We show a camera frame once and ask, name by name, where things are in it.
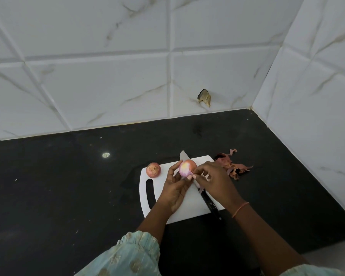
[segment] cutting board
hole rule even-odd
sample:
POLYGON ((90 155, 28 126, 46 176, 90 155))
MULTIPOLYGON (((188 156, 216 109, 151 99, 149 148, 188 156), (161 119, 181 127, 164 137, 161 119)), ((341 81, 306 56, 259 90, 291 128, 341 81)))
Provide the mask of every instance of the cutting board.
MULTIPOLYGON (((213 162, 213 159, 210 156, 192 158, 192 160, 197 164, 197 166, 207 161, 213 162)), ((156 200, 159 198, 161 194, 162 188, 166 180, 167 171, 175 163, 176 162, 161 164, 160 165, 161 174, 157 178, 152 179, 154 196, 156 200)), ((146 181, 148 179, 151 179, 151 178, 147 176, 146 167, 145 167, 140 172, 140 180, 139 180, 139 198, 140 198, 140 205, 142 207, 144 217, 146 217, 147 214, 150 212, 150 208, 148 206, 148 201, 147 201, 147 192, 146 192, 146 181)), ((219 204, 215 199, 213 199, 212 196, 208 192, 207 194, 212 199, 217 209, 219 210, 224 209, 224 207, 221 204, 219 204)), ((172 214, 172 216, 170 217, 170 219, 167 221, 166 224, 197 217, 197 216, 204 215, 207 213, 210 213, 210 210, 208 209, 205 201, 203 200, 199 191, 197 190, 197 187, 194 184, 192 184, 185 194, 183 203, 181 204, 179 209, 174 214, 172 214)))

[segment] black countertop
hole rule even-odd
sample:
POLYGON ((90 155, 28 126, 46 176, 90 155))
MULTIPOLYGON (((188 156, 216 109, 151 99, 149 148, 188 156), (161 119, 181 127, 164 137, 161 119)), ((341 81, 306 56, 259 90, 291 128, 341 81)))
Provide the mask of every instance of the black countertop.
MULTIPOLYGON (((143 220, 143 167, 230 148, 254 165, 238 191, 299 253, 345 240, 345 212, 322 185, 254 112, 226 111, 0 141, 0 275, 73 275, 143 220)), ((166 226, 162 275, 257 266, 221 214, 223 226, 211 214, 166 226)))

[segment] right hand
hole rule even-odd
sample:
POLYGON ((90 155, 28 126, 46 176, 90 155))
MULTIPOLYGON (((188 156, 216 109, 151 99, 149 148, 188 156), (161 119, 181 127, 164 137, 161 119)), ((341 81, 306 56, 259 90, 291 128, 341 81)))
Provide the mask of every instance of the right hand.
POLYGON ((193 171, 193 178, 205 188, 231 214, 245 202, 236 190, 226 171, 216 163, 205 162, 193 171))

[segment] cutting board handle hole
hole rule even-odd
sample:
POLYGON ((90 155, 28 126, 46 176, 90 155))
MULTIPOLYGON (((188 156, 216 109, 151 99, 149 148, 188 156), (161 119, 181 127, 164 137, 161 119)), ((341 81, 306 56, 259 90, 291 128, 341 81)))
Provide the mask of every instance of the cutting board handle hole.
POLYGON ((152 207, 156 203, 156 198, 154 197, 153 180, 151 178, 147 179, 146 181, 146 193, 148 206, 150 209, 152 209, 152 207))

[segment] peeled onion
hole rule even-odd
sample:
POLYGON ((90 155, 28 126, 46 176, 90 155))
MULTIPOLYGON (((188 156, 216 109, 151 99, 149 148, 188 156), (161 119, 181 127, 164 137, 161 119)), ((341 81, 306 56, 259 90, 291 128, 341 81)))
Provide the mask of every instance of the peeled onion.
POLYGON ((161 167, 158 163, 150 163, 146 168, 146 173, 151 178, 156 178, 161 173, 161 167))
POLYGON ((179 173, 183 177, 193 175, 193 171, 197 168, 197 164, 192 160, 185 160, 179 166, 179 173))

